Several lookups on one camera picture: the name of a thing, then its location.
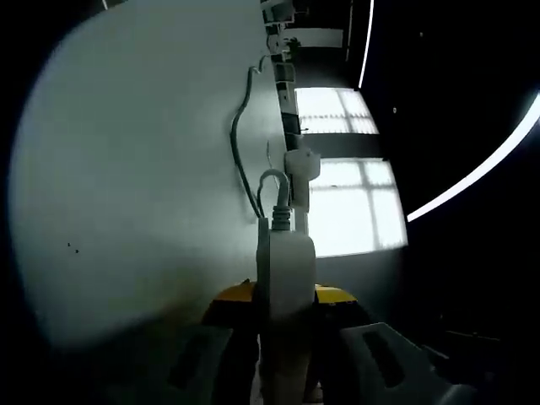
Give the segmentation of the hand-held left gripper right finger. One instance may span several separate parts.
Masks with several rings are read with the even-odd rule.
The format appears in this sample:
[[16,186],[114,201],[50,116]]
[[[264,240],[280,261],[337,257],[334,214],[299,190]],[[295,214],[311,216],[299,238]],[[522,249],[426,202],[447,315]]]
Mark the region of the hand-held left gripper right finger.
[[438,373],[428,354],[356,298],[316,285],[310,386],[325,404],[463,404],[465,386]]

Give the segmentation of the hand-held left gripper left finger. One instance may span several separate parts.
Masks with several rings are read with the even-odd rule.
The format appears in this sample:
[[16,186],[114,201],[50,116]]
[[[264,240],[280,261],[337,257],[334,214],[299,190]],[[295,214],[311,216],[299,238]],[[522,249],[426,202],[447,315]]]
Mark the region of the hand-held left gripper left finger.
[[138,385],[140,404],[251,404],[260,343],[256,283],[218,293],[200,324],[184,330],[175,352]]

